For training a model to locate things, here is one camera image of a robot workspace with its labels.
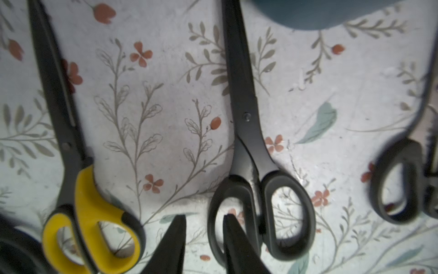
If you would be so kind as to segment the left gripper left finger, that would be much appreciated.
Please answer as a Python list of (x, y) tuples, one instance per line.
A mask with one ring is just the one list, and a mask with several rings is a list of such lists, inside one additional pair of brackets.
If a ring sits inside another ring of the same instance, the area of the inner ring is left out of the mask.
[(176, 215), (141, 274), (182, 274), (187, 221)]

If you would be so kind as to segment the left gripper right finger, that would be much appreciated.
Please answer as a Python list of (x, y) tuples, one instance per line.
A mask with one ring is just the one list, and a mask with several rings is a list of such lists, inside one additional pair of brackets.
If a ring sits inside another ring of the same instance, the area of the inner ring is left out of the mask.
[(269, 274), (234, 215), (224, 216), (224, 251), (227, 274)]

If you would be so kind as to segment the large black scissors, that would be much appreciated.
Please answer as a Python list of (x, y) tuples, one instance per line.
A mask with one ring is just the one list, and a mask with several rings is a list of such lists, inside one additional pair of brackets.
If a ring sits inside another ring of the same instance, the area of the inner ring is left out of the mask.
[[(222, 22), (235, 142), (229, 175), (219, 184), (209, 205), (209, 245), (217, 262), (224, 266), (225, 254), (216, 237), (216, 218), (224, 200), (237, 198), (244, 206), (244, 236), (256, 254), (266, 244), (273, 258), (296, 260), (306, 255), (314, 243), (314, 206), (304, 186), (282, 170), (266, 148), (239, 1), (222, 2)], [(281, 244), (276, 235), (272, 197), (280, 188), (295, 193), (303, 212), (301, 229), (290, 244)]]

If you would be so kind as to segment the yellow black handled scissors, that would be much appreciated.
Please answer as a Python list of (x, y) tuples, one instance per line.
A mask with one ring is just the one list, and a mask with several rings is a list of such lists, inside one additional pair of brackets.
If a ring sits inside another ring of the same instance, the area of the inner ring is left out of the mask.
[[(68, 77), (49, 17), (40, 1), (29, 1), (29, 18), (39, 75), (65, 168), (57, 206), (42, 233), (46, 259), (62, 274), (123, 274), (137, 265), (146, 234), (129, 212), (106, 201), (95, 185), (94, 163), (86, 154)], [(101, 222), (126, 230), (133, 254), (115, 256), (100, 229)]]

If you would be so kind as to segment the small black scissors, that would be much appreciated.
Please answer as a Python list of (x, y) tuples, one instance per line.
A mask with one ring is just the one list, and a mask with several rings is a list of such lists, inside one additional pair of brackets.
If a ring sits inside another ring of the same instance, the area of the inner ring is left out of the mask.
[[(405, 207), (390, 214), (383, 203), (387, 176), (400, 164)], [(388, 146), (376, 162), (370, 183), (370, 203), (385, 221), (402, 225), (420, 213), (438, 217), (438, 47), (431, 54), (422, 104), (406, 135)]]

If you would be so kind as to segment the teal storage box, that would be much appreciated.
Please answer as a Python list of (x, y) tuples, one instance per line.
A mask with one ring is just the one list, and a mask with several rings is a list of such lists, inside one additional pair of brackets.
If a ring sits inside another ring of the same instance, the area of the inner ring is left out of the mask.
[(323, 30), (387, 8), (396, 0), (254, 1), (274, 22), (296, 30)]

